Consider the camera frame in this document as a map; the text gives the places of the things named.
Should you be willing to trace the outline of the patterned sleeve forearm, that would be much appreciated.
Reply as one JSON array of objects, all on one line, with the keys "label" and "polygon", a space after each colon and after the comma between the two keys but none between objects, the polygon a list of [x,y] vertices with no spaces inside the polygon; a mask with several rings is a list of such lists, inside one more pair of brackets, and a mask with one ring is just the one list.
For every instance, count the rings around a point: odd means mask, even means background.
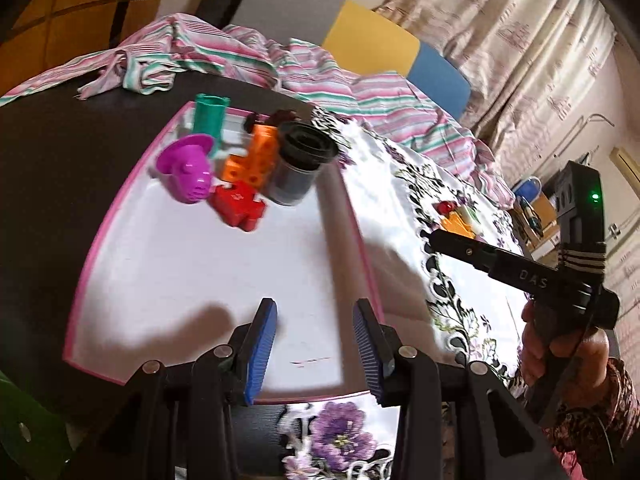
[{"label": "patterned sleeve forearm", "polygon": [[544,432],[572,479],[639,477],[639,398],[623,361],[608,360],[606,385],[591,408],[562,405]]}]

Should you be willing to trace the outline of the person's right hand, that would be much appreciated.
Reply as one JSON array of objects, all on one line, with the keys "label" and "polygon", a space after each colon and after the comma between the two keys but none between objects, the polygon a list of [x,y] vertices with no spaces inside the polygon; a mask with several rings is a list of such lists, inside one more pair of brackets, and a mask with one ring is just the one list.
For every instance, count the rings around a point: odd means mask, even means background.
[{"label": "person's right hand", "polygon": [[549,353],[558,359],[572,356],[576,372],[572,381],[565,385],[562,400],[570,408],[592,408],[608,393],[608,336],[600,328],[590,330],[588,335],[578,330],[544,344],[534,327],[535,312],[535,301],[529,300],[522,312],[525,328],[520,363],[526,385],[533,387],[544,376]]}]

